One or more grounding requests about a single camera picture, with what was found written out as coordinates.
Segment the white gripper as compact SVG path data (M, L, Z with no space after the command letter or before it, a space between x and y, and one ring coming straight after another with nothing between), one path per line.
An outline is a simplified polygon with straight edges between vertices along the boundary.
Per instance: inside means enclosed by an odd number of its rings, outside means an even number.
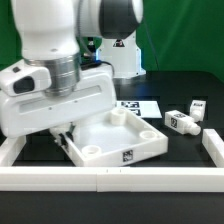
M116 94L112 68L101 65L81 72L74 91L64 97L49 97L46 90L8 96L0 89L0 129L9 138L28 135L73 122L112 109ZM75 125L70 123L65 135L74 140ZM65 136L56 138L59 146L68 147Z

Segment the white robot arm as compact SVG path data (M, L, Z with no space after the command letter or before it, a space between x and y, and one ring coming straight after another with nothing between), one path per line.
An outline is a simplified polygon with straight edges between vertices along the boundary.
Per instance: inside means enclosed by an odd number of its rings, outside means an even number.
M0 71L0 129L25 136L112 109L106 66L83 71L83 37L125 39L143 19L143 0L11 0L22 59Z

